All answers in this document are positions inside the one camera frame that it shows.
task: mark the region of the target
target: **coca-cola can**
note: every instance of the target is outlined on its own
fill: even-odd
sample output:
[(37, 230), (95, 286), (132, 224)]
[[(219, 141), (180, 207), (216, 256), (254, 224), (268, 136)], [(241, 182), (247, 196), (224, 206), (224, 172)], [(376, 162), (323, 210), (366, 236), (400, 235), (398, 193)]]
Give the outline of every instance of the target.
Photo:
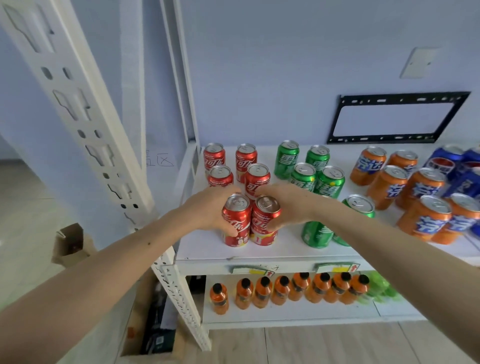
[(204, 149), (205, 175), (213, 166), (222, 166), (225, 164), (225, 149), (220, 143), (210, 143)]
[(233, 184), (233, 173), (227, 166), (213, 166), (207, 177), (210, 186), (228, 186)]
[(225, 244), (232, 247), (245, 245), (248, 241), (250, 219), (252, 217), (252, 206), (248, 197), (242, 194), (230, 196), (223, 206), (222, 216), (238, 231), (237, 236), (223, 234)]
[(245, 173), (248, 166), (257, 162), (257, 149), (253, 144), (240, 144), (235, 153), (235, 161), (237, 164), (237, 181), (245, 183)]
[(252, 205), (256, 200), (255, 190), (257, 187), (269, 182), (270, 171), (265, 164), (253, 163), (248, 167), (245, 173), (245, 194)]
[(272, 196), (259, 196), (252, 207), (250, 239), (258, 245), (273, 244), (278, 231), (267, 231), (270, 220), (280, 216), (281, 208)]

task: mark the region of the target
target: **human arm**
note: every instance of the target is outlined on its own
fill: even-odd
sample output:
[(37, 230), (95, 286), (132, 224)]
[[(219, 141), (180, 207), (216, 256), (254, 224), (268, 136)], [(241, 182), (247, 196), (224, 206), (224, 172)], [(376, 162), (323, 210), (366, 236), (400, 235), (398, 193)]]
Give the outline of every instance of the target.
[(281, 215), (267, 228), (320, 221), (348, 242), (415, 308), (480, 362), (480, 270), (337, 200), (292, 184), (258, 187), (276, 198)]
[(212, 187), (36, 287), (0, 313), (0, 363), (56, 363), (178, 239), (237, 230), (221, 216), (236, 186)]

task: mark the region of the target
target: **blue soda can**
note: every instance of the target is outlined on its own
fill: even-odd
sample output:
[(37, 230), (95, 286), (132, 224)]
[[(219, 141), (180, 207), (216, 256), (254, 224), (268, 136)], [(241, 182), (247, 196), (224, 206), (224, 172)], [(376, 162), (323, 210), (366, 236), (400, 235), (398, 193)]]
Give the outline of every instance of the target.
[(463, 154), (462, 161), (457, 164), (455, 172), (452, 173), (453, 179), (459, 178), (473, 167), (480, 167), (480, 148), (470, 148)]
[(443, 197), (459, 193), (478, 199), (480, 197), (480, 167), (474, 167), (452, 182)]
[(462, 160), (462, 157), (463, 149), (453, 144), (447, 144), (435, 149), (423, 166), (439, 170), (451, 181), (455, 166)]
[(470, 231), (477, 239), (480, 239), (480, 221), (473, 225)]

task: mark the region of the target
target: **cardboard box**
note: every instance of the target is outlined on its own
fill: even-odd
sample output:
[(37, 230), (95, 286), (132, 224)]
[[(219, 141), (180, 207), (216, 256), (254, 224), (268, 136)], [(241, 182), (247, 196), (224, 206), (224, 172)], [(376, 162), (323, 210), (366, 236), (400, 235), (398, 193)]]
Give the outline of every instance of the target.
[(152, 303), (157, 283), (158, 279), (151, 269), (146, 271), (142, 279), (137, 283), (135, 301), (133, 302), (127, 328), (123, 334), (122, 346), (115, 362), (116, 364), (179, 363), (183, 359), (187, 328), (181, 318), (179, 318), (177, 330), (175, 331), (172, 352), (140, 355), (148, 310)]
[(51, 261), (68, 268), (96, 252), (92, 238), (79, 224), (72, 224), (57, 232)]

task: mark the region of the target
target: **orange soda can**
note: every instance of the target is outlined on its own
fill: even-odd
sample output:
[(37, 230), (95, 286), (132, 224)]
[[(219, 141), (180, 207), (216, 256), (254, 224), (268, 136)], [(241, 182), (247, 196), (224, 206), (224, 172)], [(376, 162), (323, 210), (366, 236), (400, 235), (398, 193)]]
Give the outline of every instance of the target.
[(434, 195), (445, 185), (445, 176), (440, 170), (420, 168), (408, 180), (405, 188), (395, 199), (395, 204), (407, 210), (415, 200), (423, 195)]
[(217, 315), (224, 315), (228, 311), (227, 288), (222, 283), (215, 283), (210, 289), (210, 300), (213, 311)]
[(386, 166), (377, 173), (366, 196), (373, 200), (376, 210), (385, 210), (407, 185), (407, 180), (408, 174), (403, 168)]
[(480, 203), (466, 194), (451, 194), (452, 219), (432, 237), (433, 243), (451, 244), (480, 219)]
[(343, 304), (354, 303), (360, 296), (367, 293), (369, 283), (369, 278), (364, 274), (353, 276), (350, 281), (350, 288), (338, 300)]
[(451, 218), (452, 208), (448, 202), (425, 194), (405, 211), (396, 225), (408, 235), (427, 242)]
[(305, 298), (311, 303), (319, 303), (331, 286), (332, 282), (330, 280), (330, 274), (315, 274), (310, 286), (308, 286), (307, 290), (305, 291)]
[(365, 148), (352, 169), (350, 179), (358, 186), (366, 186), (373, 182), (375, 174), (387, 160), (387, 152), (378, 146)]
[(290, 292), (288, 298), (292, 301), (298, 301), (303, 297), (303, 293), (310, 285), (310, 273), (295, 273), (290, 280)]
[(417, 153), (411, 150), (398, 150), (390, 156), (387, 165), (403, 168), (407, 175), (410, 175), (419, 162)]
[(332, 278), (332, 286), (327, 291), (324, 300), (328, 303), (337, 302), (340, 296), (350, 288), (351, 279), (352, 276), (350, 273), (336, 273)]
[(240, 310), (245, 310), (252, 302), (253, 283), (248, 278), (240, 279), (237, 283), (235, 304)]
[(252, 297), (252, 303), (258, 308), (267, 306), (272, 293), (272, 282), (269, 277), (261, 277), (255, 285), (255, 293)]
[(273, 292), (270, 296), (272, 303), (281, 306), (287, 301), (288, 293), (290, 292), (289, 283), (290, 280), (287, 276), (281, 276), (275, 280)]

